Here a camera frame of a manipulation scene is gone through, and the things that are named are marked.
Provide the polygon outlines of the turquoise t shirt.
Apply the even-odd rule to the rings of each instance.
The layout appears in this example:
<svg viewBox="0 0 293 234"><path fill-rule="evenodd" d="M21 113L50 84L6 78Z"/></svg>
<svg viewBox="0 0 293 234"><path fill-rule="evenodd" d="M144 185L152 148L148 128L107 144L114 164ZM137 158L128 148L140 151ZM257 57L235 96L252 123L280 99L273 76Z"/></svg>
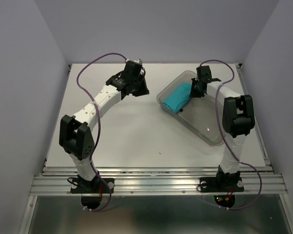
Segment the turquoise t shirt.
<svg viewBox="0 0 293 234"><path fill-rule="evenodd" d="M164 101L163 105L178 113L190 100L191 84L183 82Z"/></svg>

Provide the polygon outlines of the clear plastic bin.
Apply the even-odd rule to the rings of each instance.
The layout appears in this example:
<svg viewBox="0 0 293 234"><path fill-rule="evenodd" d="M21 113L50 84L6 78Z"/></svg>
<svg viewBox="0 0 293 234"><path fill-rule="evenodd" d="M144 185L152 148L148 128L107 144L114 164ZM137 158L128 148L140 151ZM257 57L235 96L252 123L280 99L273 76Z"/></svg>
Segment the clear plastic bin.
<svg viewBox="0 0 293 234"><path fill-rule="evenodd" d="M196 78L193 71L184 71L157 95L157 102L161 108L173 116L186 128L195 133L211 146L222 145L215 112L215 99L205 95L201 98L190 98L189 102L178 112L174 113L163 105L163 101L183 82L192 84Z"/></svg>

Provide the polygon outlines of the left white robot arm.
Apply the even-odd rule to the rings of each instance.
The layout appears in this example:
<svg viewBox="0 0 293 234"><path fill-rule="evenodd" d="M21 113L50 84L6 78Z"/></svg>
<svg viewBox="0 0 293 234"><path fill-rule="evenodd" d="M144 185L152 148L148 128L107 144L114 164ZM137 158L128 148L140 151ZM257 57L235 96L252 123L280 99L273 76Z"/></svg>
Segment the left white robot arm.
<svg viewBox="0 0 293 234"><path fill-rule="evenodd" d="M72 116L64 115L60 121L59 145L72 158L77 178L71 182L76 188L93 193L103 183L92 161L98 140L92 130L101 125L101 118L115 104L128 95L148 95L145 69L140 59L126 60L122 71L111 76L102 90L85 107Z"/></svg>

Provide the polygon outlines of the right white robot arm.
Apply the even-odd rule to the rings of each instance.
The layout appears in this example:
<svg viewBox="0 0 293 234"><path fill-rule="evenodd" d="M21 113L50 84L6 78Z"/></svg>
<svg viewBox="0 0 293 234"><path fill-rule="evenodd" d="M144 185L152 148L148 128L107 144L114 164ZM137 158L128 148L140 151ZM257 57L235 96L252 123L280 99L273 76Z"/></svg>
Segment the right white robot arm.
<svg viewBox="0 0 293 234"><path fill-rule="evenodd" d="M223 158L214 177L201 177L198 190L203 193L244 190L240 177L240 158L247 135L255 126L253 100L213 78L209 66L200 65L192 79L190 97L211 97L215 101L216 121L225 143Z"/></svg>

